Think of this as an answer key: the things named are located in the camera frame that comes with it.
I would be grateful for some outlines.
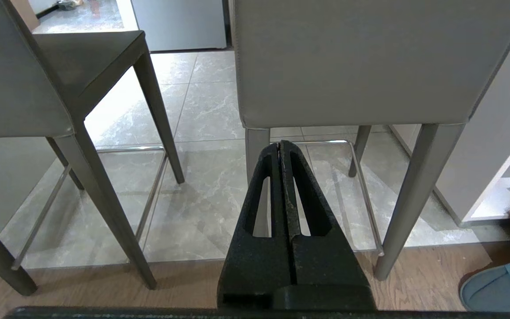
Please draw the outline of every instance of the gray slipper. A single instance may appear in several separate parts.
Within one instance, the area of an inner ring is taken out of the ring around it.
[[[510,264],[471,276],[460,288],[460,299],[468,311],[510,312]]]

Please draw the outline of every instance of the gray tile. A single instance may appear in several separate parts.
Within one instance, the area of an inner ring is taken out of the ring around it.
[[[150,262],[224,258],[247,192],[243,140],[177,143],[186,183],[162,181],[145,246]]]
[[[162,152],[101,154],[106,172],[116,190],[133,230],[139,224]],[[62,166],[51,166],[18,212],[4,228],[0,239],[17,254],[46,202]],[[141,244],[147,235],[148,224]],[[26,268],[71,267],[125,263],[126,256],[86,192],[67,178],[39,233],[24,259]]]
[[[151,54],[159,84],[182,84],[190,81],[198,53]]]
[[[160,91],[172,133],[176,131],[187,84],[161,85]],[[133,69],[117,82],[85,119],[94,145],[161,144]]]
[[[346,126],[346,129],[348,129],[348,133],[357,133],[358,132],[358,125],[349,125]],[[377,133],[377,132],[388,132],[389,127],[388,125],[373,125],[371,128],[371,133]]]
[[[350,167],[348,146],[308,145],[307,148],[316,179],[350,244],[356,250],[374,248],[359,181],[347,176]],[[407,155],[390,133],[379,132],[370,135],[362,166],[381,236],[384,236],[389,224],[407,165]],[[461,229],[455,225],[433,195],[423,209],[406,246],[464,244],[478,241],[473,230]]]
[[[194,65],[191,83],[235,81],[233,51],[200,52]]]
[[[311,126],[303,127],[302,133],[307,135],[330,135],[330,134],[344,134],[348,130],[346,126]]]
[[[175,141],[243,139],[234,82],[191,83]]]
[[[474,226],[470,227],[480,242],[510,241],[510,223],[501,226]]]
[[[271,129],[271,137],[302,136],[300,127],[276,127]]]

